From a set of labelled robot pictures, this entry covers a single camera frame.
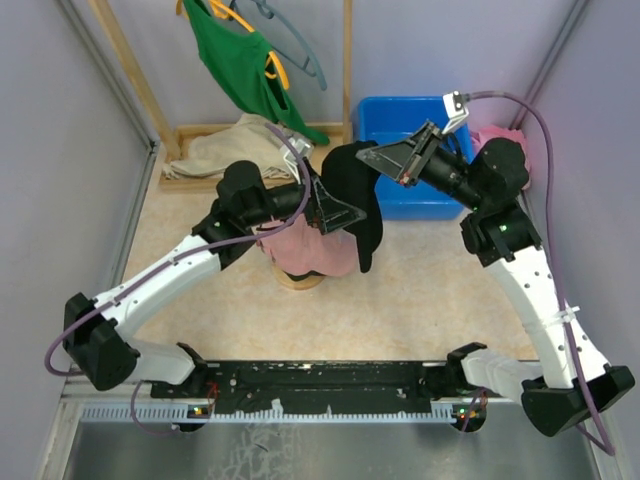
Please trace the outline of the blue plastic bin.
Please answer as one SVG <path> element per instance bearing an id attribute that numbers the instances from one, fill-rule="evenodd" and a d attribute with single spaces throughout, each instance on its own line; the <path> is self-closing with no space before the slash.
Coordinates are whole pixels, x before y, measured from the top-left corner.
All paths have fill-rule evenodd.
<path id="1" fill-rule="evenodd" d="M 367 97 L 358 106 L 358 139 L 391 144 L 410 136 L 426 121 L 440 130 L 447 115 L 440 96 Z M 453 220 L 463 209 L 482 203 L 470 186 L 468 168 L 473 159 L 469 128 L 461 126 L 442 138 L 440 146 L 419 174 L 415 186 L 404 187 L 380 175 L 375 193 L 382 218 L 395 221 Z"/>

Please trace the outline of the black cap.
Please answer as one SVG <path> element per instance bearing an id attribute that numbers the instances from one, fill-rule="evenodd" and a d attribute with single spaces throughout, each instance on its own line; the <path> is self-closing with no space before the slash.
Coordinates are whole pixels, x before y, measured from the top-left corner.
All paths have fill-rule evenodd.
<path id="1" fill-rule="evenodd" d="M 361 273 L 368 273 L 372 267 L 373 254 L 383 238 L 383 221 L 375 193 L 380 173 L 357 159 L 356 154 L 377 145 L 376 141 L 340 145 L 328 153 L 321 166 L 321 181 L 327 191 L 366 213 L 365 219 L 346 228 L 356 237 Z"/>

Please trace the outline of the pink cap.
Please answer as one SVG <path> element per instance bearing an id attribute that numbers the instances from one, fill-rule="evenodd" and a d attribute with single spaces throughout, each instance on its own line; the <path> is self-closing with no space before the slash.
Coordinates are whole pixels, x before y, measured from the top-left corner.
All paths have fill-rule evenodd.
<path id="1" fill-rule="evenodd" d="M 344 230 L 323 235 L 300 215 L 288 228 L 258 241 L 263 253 L 293 276 L 310 272 L 342 277 L 359 266 L 356 237 Z"/>

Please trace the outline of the wooden hat stand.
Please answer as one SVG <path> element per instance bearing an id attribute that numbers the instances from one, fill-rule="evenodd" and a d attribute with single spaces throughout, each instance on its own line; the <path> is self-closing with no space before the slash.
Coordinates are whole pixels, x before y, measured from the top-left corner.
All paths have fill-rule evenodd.
<path id="1" fill-rule="evenodd" d="M 295 282 L 292 282 L 284 274 L 284 271 L 281 270 L 280 268 L 278 268 L 277 266 L 272 265 L 271 266 L 271 271 L 272 271 L 272 274 L 273 274 L 274 278 L 276 279 L 276 281 L 281 286 L 283 286 L 284 288 L 286 288 L 288 290 L 292 290 L 292 291 L 310 290 L 310 289 L 315 288 L 316 286 L 318 286 L 325 279 L 325 277 L 322 277 L 322 278 L 311 278 L 311 279 L 308 279 L 308 280 L 300 282 L 300 283 L 295 283 Z"/>

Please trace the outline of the dark green cap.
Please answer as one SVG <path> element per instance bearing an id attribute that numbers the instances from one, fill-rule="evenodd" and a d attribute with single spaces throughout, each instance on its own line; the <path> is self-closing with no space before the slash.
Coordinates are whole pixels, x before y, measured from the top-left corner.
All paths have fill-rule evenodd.
<path id="1" fill-rule="evenodd" d="M 295 282 L 295 283 L 300 283 L 300 282 L 306 281 L 306 280 L 311 279 L 311 278 L 322 278 L 322 277 L 325 277 L 324 274 L 321 274 L 321 273 L 316 272 L 314 270 L 308 271 L 307 273 L 300 274 L 300 275 L 295 275 L 295 274 L 291 274 L 291 273 L 288 273 L 288 272 L 284 272 L 284 274 L 292 282 Z"/>

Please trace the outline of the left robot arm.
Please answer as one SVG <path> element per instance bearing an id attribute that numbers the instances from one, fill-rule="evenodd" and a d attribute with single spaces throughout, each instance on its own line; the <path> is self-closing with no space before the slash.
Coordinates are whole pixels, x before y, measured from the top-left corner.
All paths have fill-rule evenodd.
<path id="1" fill-rule="evenodd" d="M 67 301 L 63 348 L 96 390 L 127 381 L 174 385 L 189 397 L 206 389 L 206 365 L 191 347 L 139 341 L 135 334 L 174 298 L 243 256 L 256 241 L 255 227 L 301 216 L 329 234 L 365 219 L 362 209 L 331 195 L 315 173 L 304 176 L 302 183 L 267 188 L 256 164 L 232 163 L 210 213 L 168 254 L 109 291 Z"/>

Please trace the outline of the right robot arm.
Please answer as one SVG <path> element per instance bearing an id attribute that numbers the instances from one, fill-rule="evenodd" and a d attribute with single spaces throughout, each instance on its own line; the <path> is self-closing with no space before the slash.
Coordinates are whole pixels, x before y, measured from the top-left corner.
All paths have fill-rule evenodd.
<path id="1" fill-rule="evenodd" d="M 493 138 L 466 162 L 445 143 L 428 122 L 356 157 L 404 187 L 424 182 L 469 209 L 460 224 L 464 246 L 502 287 L 539 360 L 527 365 L 469 344 L 447 357 L 448 387 L 461 396 L 484 388 L 518 403 L 547 437 L 595 418 L 635 379 L 628 367 L 610 364 L 585 335 L 577 310 L 558 297 L 541 237 L 517 200 L 529 180 L 521 145 Z"/>

